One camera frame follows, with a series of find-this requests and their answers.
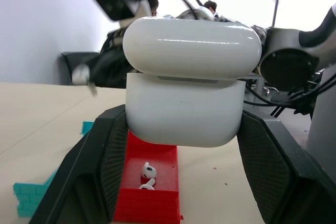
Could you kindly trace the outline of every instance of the red plastic container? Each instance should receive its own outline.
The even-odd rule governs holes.
[[[140,190],[148,180],[140,176],[145,162],[154,166],[155,190]],[[122,183],[114,221],[180,224],[177,147],[150,144],[128,136]]]

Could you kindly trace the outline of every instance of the table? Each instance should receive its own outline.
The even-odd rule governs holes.
[[[80,140],[83,121],[125,102],[125,90],[0,83],[0,219],[18,218],[12,185],[43,183]],[[179,147],[185,223],[264,223],[244,173],[237,140],[217,148]]]

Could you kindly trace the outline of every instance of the earbud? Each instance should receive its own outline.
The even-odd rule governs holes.
[[[149,165],[148,162],[146,162],[141,170],[141,177],[148,179],[156,178],[156,169],[153,166]]]
[[[155,190],[153,187],[155,185],[155,178],[151,178],[146,184],[143,184],[139,187],[139,189],[146,189],[146,190]]]

